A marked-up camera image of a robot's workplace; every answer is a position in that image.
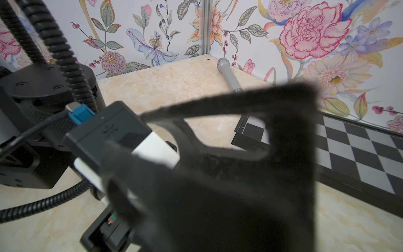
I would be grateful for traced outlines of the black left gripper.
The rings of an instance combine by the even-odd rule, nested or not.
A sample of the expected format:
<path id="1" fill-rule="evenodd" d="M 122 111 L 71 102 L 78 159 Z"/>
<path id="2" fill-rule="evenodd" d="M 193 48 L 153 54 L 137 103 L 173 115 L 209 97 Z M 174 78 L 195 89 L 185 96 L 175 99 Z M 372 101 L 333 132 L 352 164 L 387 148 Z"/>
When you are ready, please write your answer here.
<path id="1" fill-rule="evenodd" d="M 81 245 L 87 252 L 125 252 L 130 246 L 129 226 L 109 205 L 83 233 Z"/>

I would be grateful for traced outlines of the black microphone clip holder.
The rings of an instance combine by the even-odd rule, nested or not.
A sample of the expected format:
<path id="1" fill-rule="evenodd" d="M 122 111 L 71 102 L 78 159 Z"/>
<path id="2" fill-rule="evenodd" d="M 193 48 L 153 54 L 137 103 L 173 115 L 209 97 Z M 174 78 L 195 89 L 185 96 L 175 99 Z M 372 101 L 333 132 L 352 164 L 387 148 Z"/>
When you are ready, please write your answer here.
<path id="1" fill-rule="evenodd" d="M 169 169 L 108 141 L 100 165 L 113 209 L 150 252 L 313 252 L 318 90 L 296 83 L 223 94 L 141 115 L 167 129 Z M 186 118 L 243 114 L 264 121 L 263 151 L 215 148 Z"/>

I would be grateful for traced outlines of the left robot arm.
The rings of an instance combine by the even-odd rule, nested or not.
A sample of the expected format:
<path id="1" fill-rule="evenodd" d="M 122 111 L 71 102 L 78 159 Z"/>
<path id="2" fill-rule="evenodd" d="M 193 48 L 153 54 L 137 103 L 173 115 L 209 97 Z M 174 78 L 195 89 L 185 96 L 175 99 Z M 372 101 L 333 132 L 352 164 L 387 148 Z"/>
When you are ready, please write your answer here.
<path id="1" fill-rule="evenodd" d="M 20 135 L 1 140 L 1 184 L 51 189 L 74 156 L 62 138 L 76 125 L 65 105 L 74 102 L 60 67 L 34 63 L 14 73 L 1 70 L 1 110 Z M 100 189 L 83 177 L 73 187 L 25 205 L 1 210 L 1 224 L 30 217 L 65 204 L 87 191 L 101 199 Z M 88 252 L 125 252 L 129 228 L 107 207 L 81 237 Z"/>

